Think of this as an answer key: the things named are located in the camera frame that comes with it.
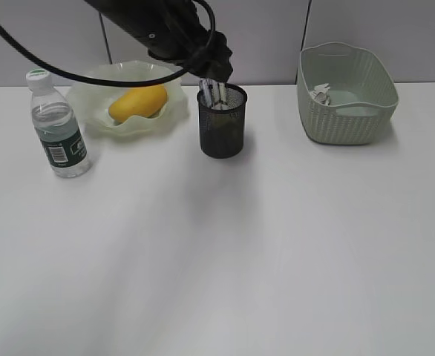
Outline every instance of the green plastic basket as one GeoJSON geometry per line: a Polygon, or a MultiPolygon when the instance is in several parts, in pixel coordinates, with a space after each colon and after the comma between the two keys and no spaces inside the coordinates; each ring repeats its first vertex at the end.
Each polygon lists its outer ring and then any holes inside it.
{"type": "Polygon", "coordinates": [[[371,143],[399,103],[396,87],[369,50],[331,42],[307,48],[298,66],[298,109],[309,138],[328,145],[371,143]],[[310,96],[329,83],[330,106],[310,96]]]}

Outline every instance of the water bottle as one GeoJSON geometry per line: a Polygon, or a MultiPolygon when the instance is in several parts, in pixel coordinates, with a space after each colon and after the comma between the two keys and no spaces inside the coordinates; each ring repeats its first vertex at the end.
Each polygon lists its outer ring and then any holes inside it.
{"type": "Polygon", "coordinates": [[[78,177],[89,170],[91,161],[77,125],[77,119],[65,97],[53,86],[51,74],[43,69],[26,75],[33,92],[31,117],[50,166],[60,177],[78,177]]]}

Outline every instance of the mesh cup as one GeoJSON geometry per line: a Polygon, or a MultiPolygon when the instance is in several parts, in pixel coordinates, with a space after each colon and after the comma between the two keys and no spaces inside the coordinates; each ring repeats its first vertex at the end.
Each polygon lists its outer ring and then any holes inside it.
{"type": "MultiPolygon", "coordinates": [[[[247,94],[244,89],[232,84],[226,84],[226,92],[228,110],[208,108],[203,91],[197,95],[201,150],[218,159],[235,156],[244,145],[247,94]]],[[[219,98],[212,99],[214,104],[219,103],[219,98]]]]}

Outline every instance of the bottle label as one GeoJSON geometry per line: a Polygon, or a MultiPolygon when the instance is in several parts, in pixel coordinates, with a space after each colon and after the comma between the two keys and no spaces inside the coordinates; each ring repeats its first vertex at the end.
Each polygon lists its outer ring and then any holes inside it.
{"type": "Polygon", "coordinates": [[[79,129],[68,139],[59,142],[46,142],[42,139],[40,141],[45,149],[46,156],[48,156],[49,163],[53,167],[72,167],[87,156],[87,150],[79,129]]]}

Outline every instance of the pen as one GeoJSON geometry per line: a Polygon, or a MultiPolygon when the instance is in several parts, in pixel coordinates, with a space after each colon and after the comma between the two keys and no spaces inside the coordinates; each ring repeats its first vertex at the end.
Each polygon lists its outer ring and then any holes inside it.
{"type": "Polygon", "coordinates": [[[209,91],[207,80],[205,79],[200,80],[200,89],[203,91],[206,106],[208,108],[212,108],[212,97],[211,97],[211,92],[209,91]]]}

